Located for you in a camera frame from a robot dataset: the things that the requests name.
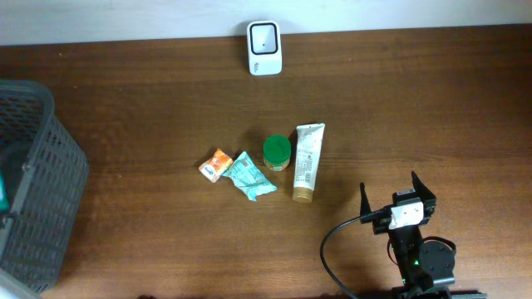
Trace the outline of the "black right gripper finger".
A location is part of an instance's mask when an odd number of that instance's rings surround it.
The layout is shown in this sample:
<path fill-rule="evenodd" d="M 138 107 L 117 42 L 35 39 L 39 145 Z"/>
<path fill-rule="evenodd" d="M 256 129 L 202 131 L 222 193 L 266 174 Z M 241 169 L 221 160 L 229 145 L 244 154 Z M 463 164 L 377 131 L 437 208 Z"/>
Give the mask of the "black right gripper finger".
<path fill-rule="evenodd" d="M 365 184 L 363 182 L 360 183 L 360 192 L 361 192 L 360 222 L 368 223 L 368 222 L 371 222 L 370 215 L 372 213 L 372 209 L 371 209 L 368 197 L 367 197 L 367 193 L 365 191 Z"/>
<path fill-rule="evenodd" d="M 413 188 L 421 200 L 436 200 L 436 196 L 421 182 L 415 171 L 411 172 Z"/>

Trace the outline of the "white tube with gold cap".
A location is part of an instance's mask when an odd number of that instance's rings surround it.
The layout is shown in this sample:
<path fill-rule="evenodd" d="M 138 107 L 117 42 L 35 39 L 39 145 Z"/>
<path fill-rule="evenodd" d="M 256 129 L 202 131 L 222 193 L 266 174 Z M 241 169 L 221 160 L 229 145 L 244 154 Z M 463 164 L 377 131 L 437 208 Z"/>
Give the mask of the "white tube with gold cap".
<path fill-rule="evenodd" d="M 311 203 L 316 184 L 325 124 L 299 125 L 293 179 L 293 200 Z"/>

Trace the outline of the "green lidded jar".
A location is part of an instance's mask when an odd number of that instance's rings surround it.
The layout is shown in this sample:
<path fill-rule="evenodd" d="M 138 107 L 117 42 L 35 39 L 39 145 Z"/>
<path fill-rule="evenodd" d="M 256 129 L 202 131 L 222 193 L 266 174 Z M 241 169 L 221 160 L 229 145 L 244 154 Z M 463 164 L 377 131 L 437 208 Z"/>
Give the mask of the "green lidded jar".
<path fill-rule="evenodd" d="M 292 145 L 282 135 L 271 135 L 264 141 L 264 164 L 272 171 L 282 171 L 289 165 Z"/>

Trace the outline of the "teal snack packet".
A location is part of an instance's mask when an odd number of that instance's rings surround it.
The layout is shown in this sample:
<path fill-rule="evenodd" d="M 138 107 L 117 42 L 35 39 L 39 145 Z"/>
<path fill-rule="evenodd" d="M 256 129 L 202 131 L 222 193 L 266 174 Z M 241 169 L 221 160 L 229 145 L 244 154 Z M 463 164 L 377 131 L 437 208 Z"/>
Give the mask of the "teal snack packet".
<path fill-rule="evenodd" d="M 246 151 L 243 151 L 224 171 L 223 176 L 231 179 L 234 186 L 241 190 L 249 201 L 253 202 L 257 201 L 258 196 L 272 193 L 278 189 L 259 170 Z"/>

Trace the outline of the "orange snack packet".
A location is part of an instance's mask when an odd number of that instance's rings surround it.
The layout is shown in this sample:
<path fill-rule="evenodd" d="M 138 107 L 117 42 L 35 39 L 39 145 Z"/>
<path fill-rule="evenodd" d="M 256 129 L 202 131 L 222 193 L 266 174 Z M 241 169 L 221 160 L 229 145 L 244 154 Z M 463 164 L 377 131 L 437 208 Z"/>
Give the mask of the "orange snack packet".
<path fill-rule="evenodd" d="M 224 151 L 217 149 L 213 156 L 199 167 L 199 171 L 211 183 L 216 183 L 233 162 Z"/>

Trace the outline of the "green 3M wipes pack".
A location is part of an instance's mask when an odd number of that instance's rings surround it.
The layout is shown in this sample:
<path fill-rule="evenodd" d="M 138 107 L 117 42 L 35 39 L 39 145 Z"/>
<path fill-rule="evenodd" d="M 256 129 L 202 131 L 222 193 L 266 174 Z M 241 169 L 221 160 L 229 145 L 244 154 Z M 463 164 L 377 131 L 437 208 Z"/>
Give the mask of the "green 3M wipes pack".
<path fill-rule="evenodd" d="M 9 210 L 9 201 L 7 197 L 7 191 L 3 176 L 0 174 L 0 212 L 6 212 Z"/>

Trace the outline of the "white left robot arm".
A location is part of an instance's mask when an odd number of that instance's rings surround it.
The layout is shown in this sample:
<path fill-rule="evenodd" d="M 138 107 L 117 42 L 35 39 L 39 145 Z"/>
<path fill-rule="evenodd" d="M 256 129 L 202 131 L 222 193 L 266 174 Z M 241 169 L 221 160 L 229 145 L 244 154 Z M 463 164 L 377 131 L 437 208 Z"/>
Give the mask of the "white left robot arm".
<path fill-rule="evenodd" d="M 1 271 L 1 299 L 41 299 L 40 295 L 32 291 L 16 278 Z"/>

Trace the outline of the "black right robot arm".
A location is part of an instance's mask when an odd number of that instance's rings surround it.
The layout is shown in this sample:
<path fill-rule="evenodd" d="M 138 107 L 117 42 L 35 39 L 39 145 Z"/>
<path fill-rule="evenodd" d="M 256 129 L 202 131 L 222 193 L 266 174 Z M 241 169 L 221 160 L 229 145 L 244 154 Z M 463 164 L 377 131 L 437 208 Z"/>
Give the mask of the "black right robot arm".
<path fill-rule="evenodd" d="M 361 223 L 370 223 L 373 233 L 388 236 L 387 254 L 395 261 L 403 285 L 392 289 L 392 298 L 487 298 L 478 291 L 453 292 L 456 282 L 456 245 L 437 236 L 424 237 L 420 226 L 436 210 L 436 196 L 411 174 L 412 187 L 392 195 L 392 204 L 371 209 L 365 184 L 360 184 Z"/>

